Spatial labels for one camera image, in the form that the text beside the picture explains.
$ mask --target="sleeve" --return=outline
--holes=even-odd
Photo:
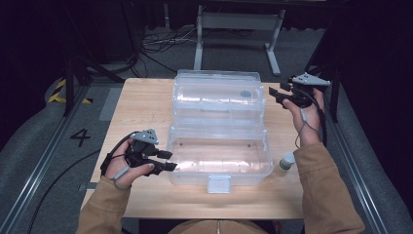
[[[103,176],[80,212],[76,233],[121,233],[121,219],[130,195],[130,189],[117,189],[112,180]]]
[[[294,152],[303,186],[306,233],[360,233],[364,224],[337,166],[322,143]]]

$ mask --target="dark background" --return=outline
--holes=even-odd
[[[133,49],[131,43],[125,43],[129,35],[118,2],[5,0],[0,4],[1,149],[22,123],[45,107],[45,92],[61,76],[66,58],[81,55],[108,63],[127,59]],[[328,27],[313,63],[333,60],[339,64],[357,118],[412,214],[410,5],[404,1],[349,1],[346,6],[351,10],[335,18],[291,10],[283,26]],[[162,4],[131,7],[127,3],[125,9],[135,35],[145,25],[165,26]],[[195,23],[196,11],[193,5],[171,6],[170,28]]]

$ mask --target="person's left hand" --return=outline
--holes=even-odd
[[[105,176],[109,179],[112,179],[116,173],[121,171],[125,166],[127,166],[127,161],[125,160],[125,152],[127,151],[132,139],[126,140],[122,143],[118,149],[113,153],[112,160],[110,161],[109,166],[107,167]],[[142,166],[136,168],[130,168],[124,175],[116,180],[118,185],[122,185],[125,187],[130,187],[131,184],[140,176],[146,175],[150,173],[154,169],[153,164],[144,164]]]

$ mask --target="finger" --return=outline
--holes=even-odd
[[[146,175],[150,173],[155,168],[153,164],[144,164],[136,168],[131,168],[129,170],[130,176],[135,179],[140,176]]]
[[[116,182],[124,185],[125,187],[128,187],[138,177],[150,173],[154,169],[154,167],[155,166],[153,164],[144,164],[136,168],[131,168],[123,176],[121,176]]]
[[[300,115],[300,108],[289,99],[284,99],[282,104],[291,112],[292,116]]]
[[[314,89],[314,98],[319,103],[319,108],[323,109],[324,108],[324,100],[322,99],[322,92],[317,90],[317,89]]]
[[[119,145],[116,152],[119,153],[119,154],[125,153],[127,151],[128,147],[130,146],[131,141],[132,141],[131,138],[128,138],[127,140],[125,140],[121,145]]]

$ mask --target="table leg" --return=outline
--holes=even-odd
[[[276,24],[274,25],[273,38],[271,39],[270,43],[265,44],[268,60],[270,61],[271,69],[273,70],[273,74],[275,76],[281,75],[279,64],[277,63],[276,55],[274,54],[274,48],[276,47],[277,38],[280,34],[284,14],[285,10],[280,10],[279,18],[277,19]]]

